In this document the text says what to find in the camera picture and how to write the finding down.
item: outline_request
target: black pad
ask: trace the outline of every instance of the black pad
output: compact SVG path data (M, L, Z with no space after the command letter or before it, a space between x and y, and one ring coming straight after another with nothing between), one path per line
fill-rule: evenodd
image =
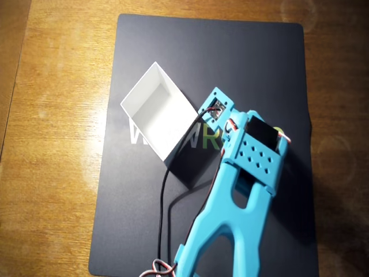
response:
M260 276L318 276L303 38L297 24L119 17L89 260L92 274L137 277L157 256L166 167L136 136L120 106L157 61L195 109L217 86L237 110L256 110L292 139L261 242ZM169 262L185 240L219 161L220 140L210 137L203 124L198 127L165 189L162 258ZM232 267L231 242L220 238L196 272L229 277Z

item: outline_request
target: wood grain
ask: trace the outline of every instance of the wood grain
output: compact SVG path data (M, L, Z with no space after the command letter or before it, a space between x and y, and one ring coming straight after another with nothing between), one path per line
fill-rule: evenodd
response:
M0 158L30 4L0 1Z
M0 164L0 276L89 276L121 13L299 22L322 277L369 276L368 5L33 0Z

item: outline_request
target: robotic arm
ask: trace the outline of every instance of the robotic arm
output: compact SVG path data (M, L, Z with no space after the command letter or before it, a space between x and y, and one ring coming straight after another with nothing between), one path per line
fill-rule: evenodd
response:
M238 111L234 102L215 88L200 110L214 132L223 129L219 171L204 210L195 219L176 257L176 276L192 277L201 255L220 235L234 241L234 277L256 277L259 245L272 198L276 195L289 138L264 122L256 111ZM248 197L239 208L237 189Z

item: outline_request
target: wire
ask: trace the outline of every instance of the wire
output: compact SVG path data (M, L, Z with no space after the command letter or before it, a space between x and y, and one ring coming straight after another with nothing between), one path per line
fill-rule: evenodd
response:
M180 141L177 150L174 153L174 157L173 159L170 161L168 167L167 167L167 171L164 174L164 178L163 178L163 183L161 184L161 191L160 191L160 216L159 216L159 234L158 234L158 238L157 238L157 257L158 259L160 259L161 256L161 231L163 229L163 198L164 198L164 189L165 189L165 183L167 182L167 178L168 178L168 174L169 174L169 170L172 166L173 160L177 157L178 153L180 152L180 150L182 149L183 144L186 141L187 136L189 135L189 133L191 132L192 128L195 126L195 124L204 116L204 114L206 114L208 111L215 111L215 110L219 110L219 108L207 108L206 110L202 111L201 113L199 113L199 115L195 118L195 120L192 122L191 126L188 128L188 130L186 131L186 133L184 134L182 140Z
M195 222L196 218L197 218L197 217L198 217L198 215L201 213L202 209L205 207L206 202L208 202L208 198L209 198L210 193L212 192L212 189L213 189L213 187L214 187L215 179L217 178L218 171L219 171L219 168L220 168L220 165L221 165L221 160L222 160L222 158L223 158L224 153L225 153L225 150L223 149L223 151L222 151L222 153L221 153L221 155L220 155L219 164L218 164L217 169L216 169L216 171L215 171L215 174L214 174L214 177L213 177L213 181L212 181L212 184L210 185L210 188L209 188L208 194L206 195L205 200L204 200L204 202L202 203L201 208L198 210L198 212L197 212L197 214L196 214L196 216L195 216L194 220L192 220L192 222L191 222L191 225L190 225L189 231L187 232L187 235L186 235L186 239L185 239L185 241L184 241L184 244L186 244L186 242L187 242L187 240L188 240L188 238L189 238L190 232L191 232L191 230L192 230L192 227L193 227L193 225L194 225L194 222Z
M284 137L287 140L288 144L291 143L291 139L288 136L286 136L284 133L278 132L278 136L279 137Z
M236 123L233 121L233 119L232 119L232 118L230 118L229 120L227 120L227 121L225 122L225 125L224 125L224 131L225 131L226 133L229 133L229 130L227 130L227 125L228 125L228 123L230 123L230 124L232 125L232 128L233 128L233 130L234 130L234 131L236 131L236 130L238 129L238 127L237 127Z
M230 118L228 121L231 123L231 125L232 125L232 127L233 127L233 130L234 130L234 131L238 129L238 127L237 127L236 123L233 121L233 119L232 119L232 118Z
M145 276L150 276L150 275L165 276L165 275L168 275L168 274L171 274L172 272L174 272L176 266L177 266L177 264L174 264L173 267L170 267L170 269L168 269L166 271L157 271L156 269L154 269L154 270L146 270L143 273L141 273L140 277L145 277Z
M152 262L152 269L154 270L154 271L158 271L157 270L157 268L156 268L156 266L155 266L155 264L160 264L160 265L162 265L165 269L167 269L167 270L170 270L170 269L172 269L172 267L169 265L169 264L167 264L165 261L162 261L162 260L159 260L159 259L155 259L153 262ZM172 277L175 277L175 272L174 271L172 271L171 272L172 273Z

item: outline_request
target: white cardboard box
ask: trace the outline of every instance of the white cardboard box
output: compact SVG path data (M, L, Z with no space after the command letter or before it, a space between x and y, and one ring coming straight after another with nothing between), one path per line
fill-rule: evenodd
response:
M159 158L168 166L197 112L154 62L121 102Z

